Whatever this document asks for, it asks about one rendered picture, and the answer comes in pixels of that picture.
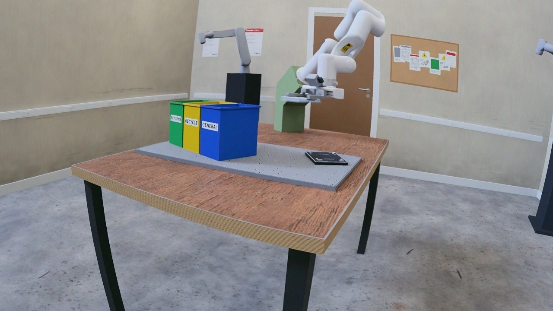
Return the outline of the yellow open-top bin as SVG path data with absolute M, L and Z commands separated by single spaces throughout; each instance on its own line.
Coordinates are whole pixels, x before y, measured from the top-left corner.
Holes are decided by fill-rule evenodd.
M 185 103 L 183 148 L 200 154 L 201 107 L 200 105 L 235 104 L 223 101 Z

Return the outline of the blue bin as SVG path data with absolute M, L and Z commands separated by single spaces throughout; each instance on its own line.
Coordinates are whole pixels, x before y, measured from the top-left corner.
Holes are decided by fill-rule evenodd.
M 201 107 L 200 154 L 216 161 L 257 155 L 258 105 Z

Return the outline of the green open-top bin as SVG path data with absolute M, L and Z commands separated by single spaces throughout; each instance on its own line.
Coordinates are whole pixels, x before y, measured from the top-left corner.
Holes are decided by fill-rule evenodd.
M 184 109 L 185 103 L 209 102 L 210 100 L 188 100 L 188 101 L 169 101 L 170 103 L 170 124 L 169 124 L 169 143 L 183 148 L 184 134 Z

